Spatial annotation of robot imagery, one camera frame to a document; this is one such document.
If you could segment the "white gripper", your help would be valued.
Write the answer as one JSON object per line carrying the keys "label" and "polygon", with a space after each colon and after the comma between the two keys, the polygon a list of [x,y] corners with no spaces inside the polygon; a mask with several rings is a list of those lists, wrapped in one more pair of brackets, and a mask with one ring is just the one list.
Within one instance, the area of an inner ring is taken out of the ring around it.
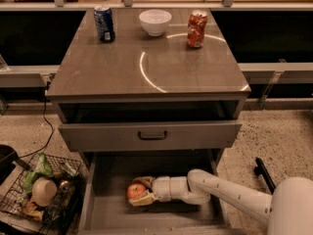
{"label": "white gripper", "polygon": [[154,178],[152,176],[136,177],[132,183],[142,189],[152,189],[153,193],[146,190],[140,196],[130,199],[129,203],[133,207],[142,207],[153,204],[156,200],[160,202],[170,202],[170,177],[161,176]]}

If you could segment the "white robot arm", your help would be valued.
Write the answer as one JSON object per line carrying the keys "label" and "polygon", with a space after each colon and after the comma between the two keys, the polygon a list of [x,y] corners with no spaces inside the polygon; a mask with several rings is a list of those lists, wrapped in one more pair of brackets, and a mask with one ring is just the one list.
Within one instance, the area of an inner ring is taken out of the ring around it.
{"label": "white robot arm", "polygon": [[313,235],[313,181],[303,177],[283,180],[269,195],[192,169],[185,176],[137,177],[126,196],[134,207],[173,200],[201,205],[215,196],[265,224],[267,235]]}

